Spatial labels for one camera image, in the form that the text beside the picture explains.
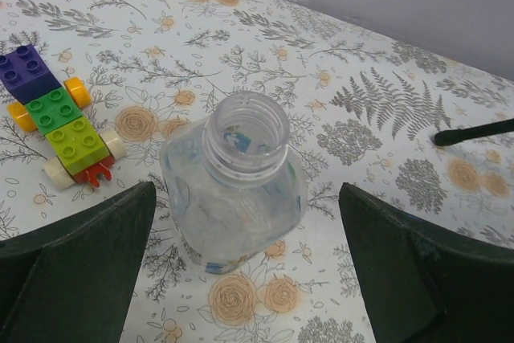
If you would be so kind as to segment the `white blue label bottle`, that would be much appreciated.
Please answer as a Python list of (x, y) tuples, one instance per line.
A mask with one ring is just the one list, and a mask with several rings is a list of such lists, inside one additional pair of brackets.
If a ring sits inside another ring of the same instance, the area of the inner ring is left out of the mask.
[(201, 272), (232, 272), (300, 224), (307, 178), (289, 138), (278, 103), (245, 91), (174, 130), (162, 145), (171, 219)]

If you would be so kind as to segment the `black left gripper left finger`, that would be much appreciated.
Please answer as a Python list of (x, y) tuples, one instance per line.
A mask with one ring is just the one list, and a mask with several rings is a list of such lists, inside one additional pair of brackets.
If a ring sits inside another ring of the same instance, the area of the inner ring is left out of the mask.
[(1, 242), (3, 342), (118, 342), (156, 210), (152, 182)]

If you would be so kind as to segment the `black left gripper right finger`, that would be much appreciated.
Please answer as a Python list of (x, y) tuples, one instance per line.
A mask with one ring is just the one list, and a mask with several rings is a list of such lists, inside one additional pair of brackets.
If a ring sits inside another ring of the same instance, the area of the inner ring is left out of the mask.
[(341, 221), (378, 342), (511, 342), (513, 251), (344, 183)]

